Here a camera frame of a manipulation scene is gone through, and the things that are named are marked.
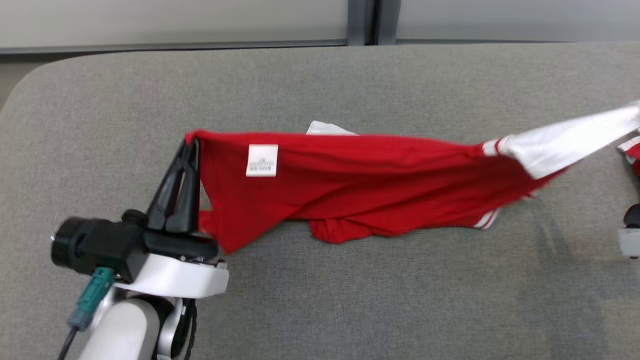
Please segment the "white wall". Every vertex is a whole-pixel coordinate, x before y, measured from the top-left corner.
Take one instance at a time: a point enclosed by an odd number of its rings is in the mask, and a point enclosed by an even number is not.
[[[347,0],[0,0],[0,48],[345,39]]]
[[[640,40],[640,0],[402,0],[397,38]]]

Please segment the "white stripe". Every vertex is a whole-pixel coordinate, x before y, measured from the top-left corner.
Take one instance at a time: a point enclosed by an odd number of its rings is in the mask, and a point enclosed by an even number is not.
[[[486,223],[487,221],[489,221],[489,218],[491,217],[491,215],[493,215],[495,211],[491,210],[488,213],[484,214],[480,220],[474,225],[474,227],[476,228],[483,228],[484,223]]]
[[[511,153],[509,152],[509,148],[507,147],[507,143],[509,138],[511,138],[513,135],[507,135],[504,138],[501,138],[500,141],[498,142],[498,152],[502,155],[505,156],[511,156]]]
[[[623,142],[618,146],[618,150],[622,151],[622,152],[627,152],[629,151],[633,146],[637,145],[640,143],[640,136],[636,136],[635,138]]]
[[[489,222],[488,222],[485,226],[482,226],[482,229],[483,229],[483,230],[488,229],[488,228],[493,224],[493,222],[495,221],[495,218],[497,218],[497,217],[498,217],[498,213],[499,213],[499,212],[500,212],[500,209],[496,209],[496,210],[493,212],[493,218],[492,218],[491,220],[489,220]]]
[[[498,139],[489,140],[482,144],[482,151],[484,152],[484,155],[498,156],[498,152],[495,150],[496,141],[498,141]]]

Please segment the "white tag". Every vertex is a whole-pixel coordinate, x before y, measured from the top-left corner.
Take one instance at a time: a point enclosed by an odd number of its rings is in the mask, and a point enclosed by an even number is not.
[[[277,145],[249,145],[249,158],[246,164],[247,176],[276,176],[277,165]]]

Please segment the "gray fabric surface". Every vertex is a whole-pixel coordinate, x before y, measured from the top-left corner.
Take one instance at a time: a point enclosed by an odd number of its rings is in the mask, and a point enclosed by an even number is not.
[[[185,131],[304,132],[322,120],[477,143],[639,97],[637,43],[153,52],[45,65],[0,113],[0,358],[57,354],[88,278],[51,263],[49,235],[70,215],[145,209]],[[200,301],[193,359],[638,358],[640,262],[616,239],[637,201],[610,146],[487,231],[329,245],[304,223],[282,224],[227,257],[228,293]]]

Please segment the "red shirt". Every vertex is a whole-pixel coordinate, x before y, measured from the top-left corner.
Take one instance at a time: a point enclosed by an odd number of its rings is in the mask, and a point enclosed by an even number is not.
[[[549,182],[483,145],[403,136],[281,133],[186,135],[201,145],[200,178],[212,209],[200,225],[226,252],[286,219],[341,243],[417,228],[486,228],[497,210]],[[275,176],[246,175],[249,146],[277,144]]]

